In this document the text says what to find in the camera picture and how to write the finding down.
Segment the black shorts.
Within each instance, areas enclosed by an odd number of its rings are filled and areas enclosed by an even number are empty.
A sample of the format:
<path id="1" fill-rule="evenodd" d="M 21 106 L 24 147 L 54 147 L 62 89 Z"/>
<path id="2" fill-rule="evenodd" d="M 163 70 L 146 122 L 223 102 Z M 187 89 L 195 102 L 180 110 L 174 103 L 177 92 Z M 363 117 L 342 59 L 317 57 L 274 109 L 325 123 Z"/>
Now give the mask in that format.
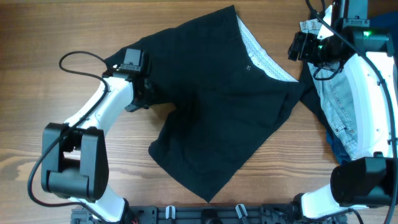
<path id="1" fill-rule="evenodd" d="M 270 77 L 251 60 L 233 6 L 143 37 L 143 105 L 173 103 L 149 154 L 210 201 L 289 118 L 304 86 Z"/>

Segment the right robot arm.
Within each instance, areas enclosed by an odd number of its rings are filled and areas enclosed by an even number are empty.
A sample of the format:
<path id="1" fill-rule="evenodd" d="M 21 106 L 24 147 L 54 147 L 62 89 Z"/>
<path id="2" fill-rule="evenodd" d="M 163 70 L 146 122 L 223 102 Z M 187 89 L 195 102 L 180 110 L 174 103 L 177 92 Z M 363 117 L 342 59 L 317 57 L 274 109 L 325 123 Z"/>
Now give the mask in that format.
<path id="1" fill-rule="evenodd" d="M 303 63 L 303 103 L 330 132 L 340 165 L 330 182 L 298 194 L 291 218 L 317 222 L 364 208 L 397 205 L 397 79 L 394 41 L 369 25 L 367 1 L 334 1 L 311 11 L 289 48 Z"/>

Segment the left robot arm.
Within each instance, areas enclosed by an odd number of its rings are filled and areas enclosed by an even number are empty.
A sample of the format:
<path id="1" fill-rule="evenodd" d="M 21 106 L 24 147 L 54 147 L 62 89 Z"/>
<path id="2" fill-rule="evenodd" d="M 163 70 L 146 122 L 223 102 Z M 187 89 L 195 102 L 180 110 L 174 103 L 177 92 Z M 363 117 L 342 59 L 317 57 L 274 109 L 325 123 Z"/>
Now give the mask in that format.
<path id="1" fill-rule="evenodd" d="M 105 137 L 122 111 L 147 108 L 144 103 L 147 55 L 126 49 L 120 62 L 108 63 L 99 88 L 64 123 L 49 123 L 42 137 L 43 191 L 79 205 L 93 223 L 137 223 L 125 198 L 108 185 Z"/>

